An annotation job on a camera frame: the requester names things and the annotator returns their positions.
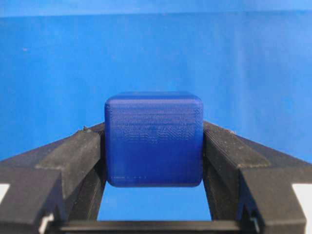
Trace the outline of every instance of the white label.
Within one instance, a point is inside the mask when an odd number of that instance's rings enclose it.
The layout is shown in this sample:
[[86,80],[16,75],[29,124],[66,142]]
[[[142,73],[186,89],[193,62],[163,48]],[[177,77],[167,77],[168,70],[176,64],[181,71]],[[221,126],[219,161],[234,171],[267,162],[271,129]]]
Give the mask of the white label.
[[10,188],[9,184],[0,184],[0,204],[4,199],[4,196],[6,195],[6,192],[9,190],[9,188]]
[[293,184],[292,188],[306,217],[306,234],[312,233],[312,184]]

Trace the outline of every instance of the blue cube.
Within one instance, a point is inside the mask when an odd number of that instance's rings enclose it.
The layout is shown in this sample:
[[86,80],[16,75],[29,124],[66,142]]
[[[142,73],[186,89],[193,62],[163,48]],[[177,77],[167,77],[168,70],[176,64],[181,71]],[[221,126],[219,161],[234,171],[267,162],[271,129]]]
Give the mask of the blue cube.
[[105,103],[108,182],[193,187],[202,179],[203,104],[187,92],[127,92]]

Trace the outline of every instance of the blue background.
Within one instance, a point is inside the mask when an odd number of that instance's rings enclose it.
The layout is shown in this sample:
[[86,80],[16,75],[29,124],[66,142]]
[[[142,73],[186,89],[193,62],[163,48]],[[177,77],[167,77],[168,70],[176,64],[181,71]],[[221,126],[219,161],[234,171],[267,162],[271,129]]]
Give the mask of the blue background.
[[[122,91],[189,91],[204,118],[312,162],[312,1],[0,2],[0,159],[104,120]],[[209,219],[196,188],[106,185],[99,219]]]

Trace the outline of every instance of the blue plastic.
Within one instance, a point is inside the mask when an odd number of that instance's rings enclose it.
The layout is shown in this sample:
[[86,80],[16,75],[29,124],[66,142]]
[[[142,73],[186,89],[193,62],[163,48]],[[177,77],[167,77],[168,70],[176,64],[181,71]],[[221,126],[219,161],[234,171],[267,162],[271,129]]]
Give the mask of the blue plastic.
[[193,187],[202,179],[203,104],[187,92],[122,93],[105,103],[108,182]]

